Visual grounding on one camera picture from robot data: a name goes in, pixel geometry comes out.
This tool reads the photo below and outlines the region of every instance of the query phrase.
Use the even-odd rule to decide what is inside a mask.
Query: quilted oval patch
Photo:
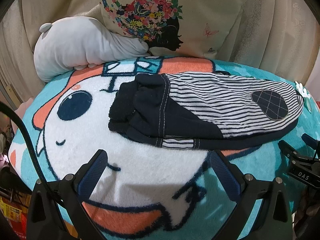
[[[272,120],[281,120],[288,114],[288,107],[283,97],[272,90],[258,90],[252,92],[252,100]]]

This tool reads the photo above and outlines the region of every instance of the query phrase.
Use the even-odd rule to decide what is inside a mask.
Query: black cable
[[[36,156],[36,152],[33,148],[32,145],[32,141],[30,138],[30,135],[27,131],[27,128],[25,127],[23,121],[20,119],[20,117],[11,109],[9,108],[7,105],[5,105],[3,102],[0,101],[0,112],[2,112],[3,114],[5,114],[7,117],[9,117],[16,125],[17,127],[20,129],[20,132],[26,142],[27,145],[27,149],[28,152],[30,154],[30,158],[32,161],[33,166],[35,167],[36,173],[38,174],[38,177],[41,181],[41,183],[43,184],[45,190],[47,191],[47,193],[52,197],[52,199],[58,203],[60,206],[64,206],[62,200],[60,199],[59,195],[57,193],[55,193],[49,186],[46,178],[44,177],[44,174],[41,170],[40,164],[38,162],[37,156]]]

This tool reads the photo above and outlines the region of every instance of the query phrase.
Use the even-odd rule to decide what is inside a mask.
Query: cartoon character print
[[[176,51],[180,44],[179,19],[183,19],[178,0],[134,0],[122,5],[118,0],[102,0],[108,17],[125,35],[143,39],[150,48],[164,47]]]
[[[108,129],[109,108],[120,84],[137,73],[212,68],[210,60],[183,57],[144,57],[85,68],[74,71],[65,88],[34,114],[33,126],[40,131],[36,152],[45,154],[56,179],[75,173],[98,149],[108,153],[108,166],[83,203],[103,232],[133,239],[160,227],[177,230],[206,194],[196,180],[208,169],[209,152],[157,148]]]

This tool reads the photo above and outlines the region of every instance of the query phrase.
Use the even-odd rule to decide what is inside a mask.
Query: blanket
[[[108,167],[83,205],[107,239],[212,239],[235,203],[209,168],[208,152],[156,148],[130,141],[109,131],[108,113],[120,84],[132,81],[137,73],[215,70],[289,82],[245,65],[184,57],[139,57],[56,77],[23,117],[46,179],[75,173],[98,149],[104,149]],[[304,144],[301,135],[320,139],[320,113],[314,101],[312,107],[312,113],[303,109],[296,128],[282,138],[308,156],[314,151]],[[304,186],[285,174],[288,160],[280,154],[277,143],[226,150],[223,154],[244,174],[262,180],[281,177],[294,211]],[[14,137],[9,159],[32,189],[38,177],[20,131]],[[240,237],[249,233],[260,204],[256,202]],[[71,222],[67,212],[60,210]]]

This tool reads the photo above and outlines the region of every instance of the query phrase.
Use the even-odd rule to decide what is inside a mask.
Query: floral hair print
[[[143,39],[149,47],[164,47],[175,51],[179,40],[179,19],[183,19],[178,0],[134,0],[121,5],[118,0],[102,0],[108,18],[113,19],[124,35]]]

